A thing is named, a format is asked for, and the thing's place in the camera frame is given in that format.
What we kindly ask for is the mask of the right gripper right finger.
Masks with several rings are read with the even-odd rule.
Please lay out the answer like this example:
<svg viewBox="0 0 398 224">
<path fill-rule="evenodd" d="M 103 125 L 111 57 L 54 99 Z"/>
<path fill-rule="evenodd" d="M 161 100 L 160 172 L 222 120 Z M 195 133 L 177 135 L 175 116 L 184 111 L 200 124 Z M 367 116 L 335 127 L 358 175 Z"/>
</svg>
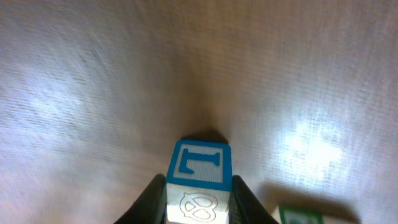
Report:
<svg viewBox="0 0 398 224">
<path fill-rule="evenodd" d="M 229 224 L 278 224 L 239 175 L 233 175 Z"/>
</svg>

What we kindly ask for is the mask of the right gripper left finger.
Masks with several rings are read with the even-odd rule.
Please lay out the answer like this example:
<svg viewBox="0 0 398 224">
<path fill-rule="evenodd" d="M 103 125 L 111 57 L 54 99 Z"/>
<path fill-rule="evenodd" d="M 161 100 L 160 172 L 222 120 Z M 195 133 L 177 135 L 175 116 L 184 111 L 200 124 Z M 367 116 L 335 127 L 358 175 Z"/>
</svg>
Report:
<svg viewBox="0 0 398 224">
<path fill-rule="evenodd" d="M 130 208 L 114 224 L 163 224 L 166 204 L 166 178 L 163 174 L 156 174 Z"/>
</svg>

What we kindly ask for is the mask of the green letter block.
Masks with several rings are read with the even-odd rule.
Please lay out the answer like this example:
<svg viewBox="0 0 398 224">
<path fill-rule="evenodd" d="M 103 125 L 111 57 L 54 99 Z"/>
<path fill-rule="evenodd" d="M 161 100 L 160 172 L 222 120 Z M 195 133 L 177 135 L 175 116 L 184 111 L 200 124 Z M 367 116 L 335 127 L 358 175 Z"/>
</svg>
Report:
<svg viewBox="0 0 398 224">
<path fill-rule="evenodd" d="M 279 206 L 271 215 L 280 224 L 324 224 L 321 214 L 294 207 Z"/>
</svg>

